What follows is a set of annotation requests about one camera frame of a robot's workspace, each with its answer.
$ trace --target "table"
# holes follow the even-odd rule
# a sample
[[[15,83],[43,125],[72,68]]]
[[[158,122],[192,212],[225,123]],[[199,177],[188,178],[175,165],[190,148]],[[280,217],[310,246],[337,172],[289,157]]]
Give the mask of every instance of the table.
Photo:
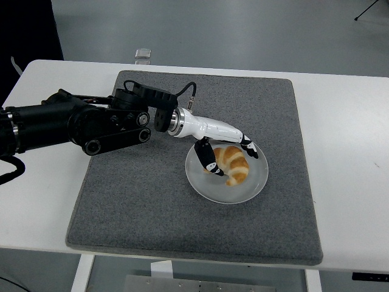
[[[309,268],[389,273],[389,78],[37,60],[4,106],[39,104],[59,88],[108,96],[121,70],[290,79],[324,253]],[[65,235],[89,156],[66,143],[18,157],[25,174],[0,186],[0,247],[83,253]]]

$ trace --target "croissant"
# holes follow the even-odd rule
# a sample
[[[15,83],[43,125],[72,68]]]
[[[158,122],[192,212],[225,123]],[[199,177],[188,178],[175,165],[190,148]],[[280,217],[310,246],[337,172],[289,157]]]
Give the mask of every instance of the croissant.
[[[213,152],[219,168],[229,176],[225,184],[233,187],[243,183],[249,174],[250,167],[242,150],[235,146],[228,146],[227,148],[215,148]]]

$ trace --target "black stand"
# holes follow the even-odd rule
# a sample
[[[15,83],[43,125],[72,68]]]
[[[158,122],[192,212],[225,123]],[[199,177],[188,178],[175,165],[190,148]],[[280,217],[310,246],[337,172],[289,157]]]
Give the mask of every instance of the black stand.
[[[369,7],[367,7],[367,9],[366,9],[364,12],[362,12],[360,15],[358,15],[357,17],[355,17],[354,20],[357,21],[358,18],[359,18],[362,14],[364,14],[367,10],[369,10],[370,7],[373,6],[373,5],[375,5],[375,3],[377,3],[378,1],[379,1],[379,0],[376,0],[373,4],[371,4]]]

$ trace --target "gray felt mat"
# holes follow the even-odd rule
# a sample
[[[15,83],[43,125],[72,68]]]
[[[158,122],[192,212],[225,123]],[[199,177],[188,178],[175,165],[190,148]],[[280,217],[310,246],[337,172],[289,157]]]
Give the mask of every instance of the gray felt mat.
[[[197,83],[194,114],[225,121],[264,152],[269,178],[245,203],[200,196],[185,175],[196,142],[158,133],[91,159],[66,244],[86,251],[246,263],[316,265],[322,249],[292,83],[275,78],[123,71],[126,79],[179,92]],[[186,107],[191,90],[179,97]]]

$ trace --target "white plate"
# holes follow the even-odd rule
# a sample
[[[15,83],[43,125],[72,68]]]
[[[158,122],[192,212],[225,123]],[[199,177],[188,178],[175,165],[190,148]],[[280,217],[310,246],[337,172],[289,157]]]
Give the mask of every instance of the white plate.
[[[226,148],[234,145],[240,149],[239,144],[226,144],[220,141],[210,141],[212,148]],[[227,175],[218,176],[206,173],[195,152],[195,146],[189,150],[185,161],[185,172],[192,187],[202,195],[216,203],[238,204],[246,202],[261,192],[269,175],[269,166],[261,149],[255,145],[258,159],[250,157],[243,150],[247,163],[250,166],[249,175],[240,185],[229,187],[225,184]]]

